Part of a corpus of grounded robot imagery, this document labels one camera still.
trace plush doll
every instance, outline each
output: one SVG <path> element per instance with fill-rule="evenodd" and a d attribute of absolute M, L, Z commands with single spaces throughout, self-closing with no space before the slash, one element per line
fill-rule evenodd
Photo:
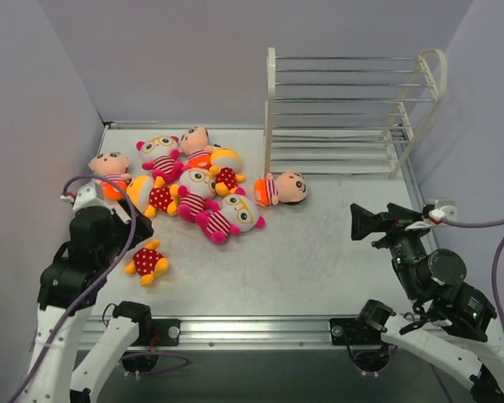
<path fill-rule="evenodd" d="M 244 182 L 244 175 L 239 172 L 243 163 L 239 155 L 232 149 L 213 147 L 211 153 L 211 168 L 209 171 L 215 176 L 215 190 L 219 196 L 225 197 L 235 193 L 239 183 Z"/>
<path fill-rule="evenodd" d="M 131 180 L 131 175 L 127 173 L 129 158 L 118 151 L 99 154 L 90 161 L 88 166 L 96 175 L 114 181 L 123 190 L 127 188 L 127 182 Z M 122 198 L 122 194 L 109 183 L 96 182 L 101 184 L 102 193 L 108 200 L 117 201 Z"/>
<path fill-rule="evenodd" d="M 177 214 L 178 190 L 178 185 L 164 186 L 160 176 L 153 180 L 151 176 L 142 175 L 129 184 L 127 194 L 142 214 L 153 218 L 157 211 L 167 212 L 171 216 Z"/>
<path fill-rule="evenodd" d="M 226 242 L 230 233 L 237 237 L 252 228 L 265 226 L 256 205 L 240 188 L 235 194 L 224 197 L 220 210 L 198 213 L 196 222 L 203 234 L 218 245 Z"/>
<path fill-rule="evenodd" d="M 215 193 L 215 180 L 208 170 L 191 168 L 185 170 L 179 178 L 179 196 L 181 200 L 177 215 L 188 222 L 196 222 L 196 215 L 206 208 L 218 208 L 212 200 Z"/>
<path fill-rule="evenodd" d="M 136 252 L 131 263 L 125 267 L 125 273 L 133 275 L 138 273 L 140 285 L 146 287 L 168 270 L 168 259 L 165 258 L 157 248 L 160 241 L 153 240 Z"/>
<path fill-rule="evenodd" d="M 144 161 L 142 168 L 152 170 L 153 178 L 161 177 L 165 183 L 171 183 L 179 178 L 183 163 L 176 161 L 179 157 L 177 140 L 176 136 L 159 136 L 136 144 Z"/>
<path fill-rule="evenodd" d="M 278 203 L 297 204 L 308 196 L 304 177 L 294 170 L 287 170 L 276 179 L 272 174 L 254 184 L 255 200 L 264 207 Z"/>
<path fill-rule="evenodd" d="M 209 133 L 206 128 L 191 128 L 181 136 L 179 150 L 186 155 L 185 167 L 208 170 L 211 166 L 211 152 Z"/>

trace white rack frame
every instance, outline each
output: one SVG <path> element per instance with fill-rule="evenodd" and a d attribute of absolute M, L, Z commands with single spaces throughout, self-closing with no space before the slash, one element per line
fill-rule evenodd
<path fill-rule="evenodd" d="M 430 57 L 436 57 L 438 59 L 438 79 L 435 80 L 433 77 L 433 73 L 429 68 L 428 59 Z M 277 70 L 276 69 L 276 61 L 277 60 L 380 60 L 382 61 L 402 61 L 402 60 L 414 60 L 414 67 L 412 70 L 377 70 L 377 69 L 354 69 L 354 70 L 340 70 L 340 69 L 287 69 L 287 70 Z M 401 73 L 406 74 L 407 79 L 404 82 L 392 83 L 392 82 L 373 82 L 373 81 L 362 81 L 362 82 L 339 82 L 339 81 L 331 81 L 331 82 L 314 82 L 314 81 L 277 81 L 277 72 L 298 72 L 298 73 Z M 446 93 L 446 83 L 447 83 L 447 74 L 448 74 L 448 65 L 446 61 L 446 57 L 442 50 L 438 49 L 425 49 L 420 54 L 414 57 L 382 57 L 382 56 L 366 56 L 366 57 L 353 57 L 353 56 L 276 56 L 276 52 L 274 48 L 269 48 L 267 55 L 267 101 L 265 103 L 265 130 L 264 130 L 264 142 L 265 142 L 265 174 L 270 172 L 270 163 L 272 159 L 272 144 L 275 143 L 276 140 L 273 136 L 273 131 L 277 129 L 284 130 L 346 130 L 346 131 L 381 131 L 381 134 L 377 137 L 371 138 L 369 135 L 362 136 L 361 139 L 358 139 L 359 136 L 350 136 L 349 138 L 343 137 L 327 137 L 318 136 L 316 134 L 312 134 L 309 136 L 297 136 L 297 139 L 293 139 L 293 142 L 298 143 L 299 141 L 324 141 L 328 139 L 329 143 L 381 143 L 385 145 L 386 156 L 389 161 L 390 166 L 390 174 L 388 177 L 390 179 L 394 179 L 397 176 L 397 173 L 406 163 L 409 154 L 412 152 L 414 147 L 420 142 L 423 138 L 423 135 L 426 132 L 426 128 L 431 121 L 433 115 L 437 112 L 438 106 L 444 99 L 444 95 Z M 425 83 L 415 83 L 418 76 L 423 75 L 425 79 Z M 383 86 L 383 87 L 400 87 L 401 91 L 397 97 L 277 97 L 276 89 L 279 86 Z M 409 97 L 410 91 L 415 87 L 421 87 L 425 92 L 429 94 L 430 97 Z M 275 122 L 276 117 L 276 104 L 278 102 L 284 103 L 324 103 L 324 104 L 332 104 L 332 103 L 358 103 L 360 105 L 370 105 L 371 103 L 392 103 L 394 104 L 394 110 L 388 113 L 369 113 L 366 112 L 365 109 L 358 113 L 279 113 L 283 115 L 297 115 L 297 116 L 307 116 L 307 115 L 381 115 L 385 117 L 385 124 L 381 126 L 319 126 L 319 127 L 302 127 L 302 126 L 285 126 L 285 127 L 277 127 Z M 418 126 L 413 126 L 409 116 L 407 114 L 406 102 L 425 102 L 430 107 L 427 109 L 422 119 L 420 120 Z M 394 125 L 396 118 L 401 119 L 401 124 Z M 397 132 L 402 131 L 402 137 L 392 137 L 392 131 L 396 130 Z M 401 144 L 403 151 L 399 155 L 394 155 L 392 153 L 392 147 L 389 145 L 392 144 Z"/>

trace screw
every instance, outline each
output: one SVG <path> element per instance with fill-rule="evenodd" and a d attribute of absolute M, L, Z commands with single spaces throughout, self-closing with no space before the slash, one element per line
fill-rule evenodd
<path fill-rule="evenodd" d="M 342 334 L 344 334 L 344 330 L 340 325 L 333 326 L 333 328 L 330 330 L 330 332 L 336 338 L 340 338 L 342 336 Z"/>
<path fill-rule="evenodd" d="M 179 336 L 179 328 L 175 326 L 170 326 L 168 329 L 168 337 L 169 338 L 177 338 Z"/>

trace pink ear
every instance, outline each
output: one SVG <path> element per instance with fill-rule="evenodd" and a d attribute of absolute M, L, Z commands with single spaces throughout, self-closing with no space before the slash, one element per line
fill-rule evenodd
<path fill-rule="evenodd" d="M 255 224 L 255 227 L 258 229 L 262 229 L 265 226 L 265 219 L 263 217 L 260 217 L 258 222 Z"/>

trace doll head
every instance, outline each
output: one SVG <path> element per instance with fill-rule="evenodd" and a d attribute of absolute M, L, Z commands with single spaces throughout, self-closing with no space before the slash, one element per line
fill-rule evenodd
<path fill-rule="evenodd" d="M 151 175 L 142 175 L 133 179 L 127 186 L 127 195 L 142 214 L 150 204 L 150 193 L 154 185 L 155 180 Z"/>
<path fill-rule="evenodd" d="M 179 183 L 186 186 L 189 192 L 202 197 L 203 199 L 213 199 L 215 193 L 215 180 L 211 172 L 199 168 L 185 170 L 179 178 Z"/>
<path fill-rule="evenodd" d="M 88 166 L 96 175 L 124 174 L 129 167 L 129 158 L 112 151 L 93 157 Z"/>
<path fill-rule="evenodd" d="M 258 207 L 245 196 L 234 194 L 224 197 L 220 212 L 244 233 L 254 227 L 265 226 L 265 220 L 260 215 Z"/>
<path fill-rule="evenodd" d="M 235 151 L 218 146 L 213 147 L 211 165 L 219 168 L 231 168 L 235 173 L 243 169 L 243 162 Z"/>
<path fill-rule="evenodd" d="M 178 149 L 176 136 L 158 136 L 148 141 L 139 141 L 136 149 L 143 161 L 153 161 L 155 158 L 169 156 L 174 149 Z"/>
<path fill-rule="evenodd" d="M 179 150 L 189 155 L 199 149 L 205 149 L 209 145 L 209 133 L 206 128 L 190 128 L 181 136 L 179 141 Z"/>
<path fill-rule="evenodd" d="M 297 204 L 308 195 L 304 177 L 294 170 L 287 170 L 275 179 L 278 199 L 281 203 Z"/>

